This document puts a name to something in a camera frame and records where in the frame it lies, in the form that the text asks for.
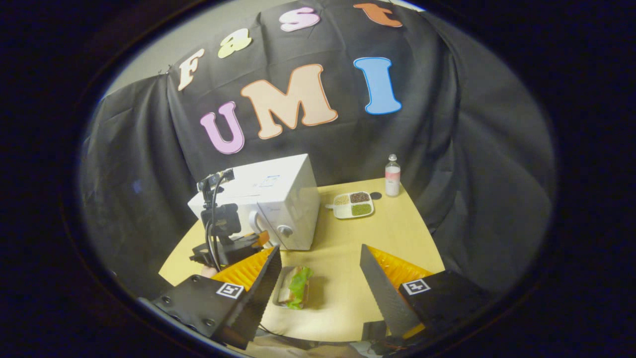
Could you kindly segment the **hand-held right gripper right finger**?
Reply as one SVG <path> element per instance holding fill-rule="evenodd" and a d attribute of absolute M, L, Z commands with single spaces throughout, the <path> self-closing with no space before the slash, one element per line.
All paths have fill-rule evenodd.
<path fill-rule="evenodd" d="M 366 244 L 360 268 L 389 332 L 409 343 L 449 335 L 495 299 L 454 270 L 433 273 Z"/>

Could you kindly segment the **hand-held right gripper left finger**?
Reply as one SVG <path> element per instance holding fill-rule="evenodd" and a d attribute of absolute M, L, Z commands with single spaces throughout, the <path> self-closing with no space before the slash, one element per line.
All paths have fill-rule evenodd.
<path fill-rule="evenodd" d="M 222 271 L 248 269 L 254 279 L 231 283 L 193 274 L 152 300 L 152 312 L 187 335 L 246 349 L 256 335 L 282 270 L 280 248 L 263 250 Z"/>

